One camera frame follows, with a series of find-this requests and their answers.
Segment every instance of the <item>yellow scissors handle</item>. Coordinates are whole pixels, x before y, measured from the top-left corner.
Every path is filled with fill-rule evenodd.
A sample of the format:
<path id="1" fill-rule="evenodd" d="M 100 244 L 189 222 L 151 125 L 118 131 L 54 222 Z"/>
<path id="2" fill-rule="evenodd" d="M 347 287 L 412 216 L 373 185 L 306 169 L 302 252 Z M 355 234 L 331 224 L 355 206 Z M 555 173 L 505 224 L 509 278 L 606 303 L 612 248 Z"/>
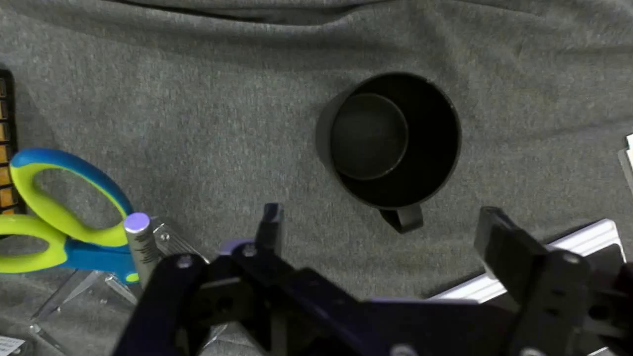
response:
<path id="1" fill-rule="evenodd" d="M 31 274 L 66 264 L 66 236 L 37 216 L 0 216 L 0 230 L 9 236 L 29 236 L 48 244 L 40 254 L 0 256 L 0 274 Z"/>
<path id="2" fill-rule="evenodd" d="M 62 206 L 56 198 L 44 193 L 37 177 L 46 171 L 66 171 L 84 181 L 88 181 L 94 189 L 98 189 L 122 214 L 122 222 L 108 230 L 94 230 L 80 222 L 72 210 Z M 72 240 L 80 240 L 92 246 L 102 248 L 122 248 L 127 246 L 127 236 L 124 228 L 124 220 L 133 214 L 133 206 L 124 195 L 124 191 L 100 169 L 90 163 L 62 153 L 62 151 L 46 151 L 46 149 L 31 149 L 21 151 L 13 163 L 11 173 L 17 191 L 25 198 L 27 206 L 46 224 L 54 226 L 62 234 Z"/>

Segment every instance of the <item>screw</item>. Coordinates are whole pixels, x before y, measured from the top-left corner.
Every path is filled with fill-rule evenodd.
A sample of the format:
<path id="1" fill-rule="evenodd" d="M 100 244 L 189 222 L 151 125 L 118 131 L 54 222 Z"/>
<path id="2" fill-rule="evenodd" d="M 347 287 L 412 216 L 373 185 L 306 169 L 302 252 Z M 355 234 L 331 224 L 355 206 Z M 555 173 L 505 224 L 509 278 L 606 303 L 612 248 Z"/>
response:
<path id="1" fill-rule="evenodd" d="M 167 224 L 159 224 L 157 230 L 155 230 L 155 236 L 161 242 L 171 242 L 173 240 L 173 234 L 169 232 Z"/>
<path id="2" fill-rule="evenodd" d="M 563 258 L 565 258 L 569 264 L 573 264 L 573 266 L 579 266 L 579 264 L 580 264 L 580 258 L 575 256 L 575 254 L 565 254 Z"/>
<path id="3" fill-rule="evenodd" d="M 244 254 L 244 258 L 256 258 L 258 256 L 256 244 L 244 246 L 242 254 Z"/>
<path id="4" fill-rule="evenodd" d="M 193 256 L 183 256 L 179 262 L 177 262 L 179 270 L 189 270 L 195 266 L 195 260 Z"/>
<path id="5" fill-rule="evenodd" d="M 418 356 L 418 353 L 408 345 L 395 345 L 391 356 Z"/>
<path id="6" fill-rule="evenodd" d="M 525 349 L 521 351 L 521 356 L 547 356 L 547 355 L 539 349 Z"/>

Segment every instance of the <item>mug rim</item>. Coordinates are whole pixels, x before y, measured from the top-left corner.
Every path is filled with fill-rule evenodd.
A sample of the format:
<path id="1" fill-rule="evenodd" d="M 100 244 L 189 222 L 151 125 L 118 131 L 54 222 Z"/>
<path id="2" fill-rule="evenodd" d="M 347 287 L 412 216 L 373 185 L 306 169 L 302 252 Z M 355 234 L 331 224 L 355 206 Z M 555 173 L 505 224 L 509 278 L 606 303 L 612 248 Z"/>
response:
<path id="1" fill-rule="evenodd" d="M 440 98 L 446 102 L 448 113 L 450 113 L 450 117 L 452 117 L 452 121 L 454 121 L 454 127 L 456 127 L 456 155 L 452 157 L 452 167 L 448 169 L 446 179 L 442 181 L 442 185 L 438 185 L 430 195 L 426 195 L 426 196 L 422 196 L 422 198 L 414 198 L 414 200 L 408 202 L 408 204 L 377 204 L 377 202 L 371 202 L 371 200 L 365 200 L 363 196 L 359 196 L 359 195 L 349 187 L 349 183 L 347 183 L 347 181 L 351 181 L 351 183 L 365 185 L 365 183 L 373 183 L 373 181 L 357 181 L 357 179 L 351 179 L 351 177 L 345 177 L 343 173 L 339 173 L 337 167 L 333 165 L 335 161 L 333 161 L 331 141 L 327 143 L 327 149 L 329 149 L 331 169 L 333 169 L 337 181 L 347 189 L 347 193 L 349 193 L 351 196 L 355 196 L 357 200 L 361 200 L 361 202 L 365 202 L 365 204 L 369 204 L 369 206 L 373 206 L 373 208 L 379 208 L 379 210 L 400 210 L 400 208 L 406 208 L 406 206 L 418 206 L 418 204 L 424 204 L 424 202 L 432 200 L 432 198 L 434 198 L 436 195 L 440 195 L 440 191 L 450 183 L 450 179 L 454 177 L 454 173 L 456 173 L 456 169 L 458 169 L 458 165 L 460 165 L 460 159 L 462 159 L 462 149 L 464 149 L 462 139 L 464 139 L 464 133 L 462 133 L 462 123 L 460 123 L 460 115 L 458 115 L 458 109 L 456 109 L 454 102 L 450 100 L 450 96 L 446 96 L 446 92 L 444 92 L 438 84 L 434 84 L 434 82 L 430 82 L 430 80 L 426 80 L 426 78 L 422 78 L 422 76 L 418 76 L 418 74 L 391 72 L 391 74 L 381 74 L 381 76 L 375 76 L 375 78 L 369 78 L 369 80 L 361 82 L 357 88 L 353 88 L 353 90 L 343 98 L 343 102 L 339 104 L 339 107 L 337 107 L 337 111 L 335 111 L 333 125 L 329 127 L 329 137 L 333 135 L 337 117 L 339 117 L 341 109 L 345 107 L 345 104 L 347 104 L 353 96 L 357 96 L 357 94 L 373 94 L 373 92 L 361 92 L 361 90 L 367 88 L 369 84 L 379 82 L 379 80 L 385 80 L 385 78 L 410 78 L 410 80 L 422 82 L 424 86 L 428 86 L 428 88 L 432 88 L 434 92 L 438 92 Z"/>

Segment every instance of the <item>gray tablecloth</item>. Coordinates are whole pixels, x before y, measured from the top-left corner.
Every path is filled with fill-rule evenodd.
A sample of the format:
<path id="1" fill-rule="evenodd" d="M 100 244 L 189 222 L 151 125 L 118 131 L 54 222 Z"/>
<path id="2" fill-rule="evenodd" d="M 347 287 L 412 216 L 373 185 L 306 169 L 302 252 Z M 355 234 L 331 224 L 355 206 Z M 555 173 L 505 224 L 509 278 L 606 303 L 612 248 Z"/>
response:
<path id="1" fill-rule="evenodd" d="M 0 0 L 23 147 L 102 167 L 209 256 L 254 236 L 262 206 L 282 202 L 284 256 L 359 297 L 422 297 L 474 274 L 486 204 L 539 238 L 612 218 L 632 252 L 633 200 L 618 161 L 633 131 L 630 0 L 270 3 L 218 3 L 203 17 Z M 349 198 L 313 145 L 331 100 L 385 72 L 438 84 L 464 129 L 456 175 L 410 236 Z M 86 220 L 114 222 L 78 181 L 46 185 Z M 66 276 L 3 276 L 0 335 L 21 335 Z M 129 313 L 96 291 L 48 331 L 76 355 L 108 355 Z"/>

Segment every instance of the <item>scissors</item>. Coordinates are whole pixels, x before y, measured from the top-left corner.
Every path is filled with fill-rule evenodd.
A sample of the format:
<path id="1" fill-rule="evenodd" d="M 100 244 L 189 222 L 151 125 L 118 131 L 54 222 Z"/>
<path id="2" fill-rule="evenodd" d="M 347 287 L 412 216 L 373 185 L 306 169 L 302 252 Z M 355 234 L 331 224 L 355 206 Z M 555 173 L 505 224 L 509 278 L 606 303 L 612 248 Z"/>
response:
<path id="1" fill-rule="evenodd" d="M 38 187 L 37 179 L 48 171 L 64 171 L 90 183 L 118 208 L 122 222 L 106 230 L 86 226 Z M 139 282 L 124 228 L 124 220 L 133 214 L 133 206 L 106 173 L 62 151 L 29 149 L 11 161 L 11 177 L 33 216 L 0 216 L 0 236 L 37 238 L 46 242 L 48 248 L 29 256 L 3 256 L 0 252 L 0 274 L 68 268 L 114 274 L 126 284 Z"/>

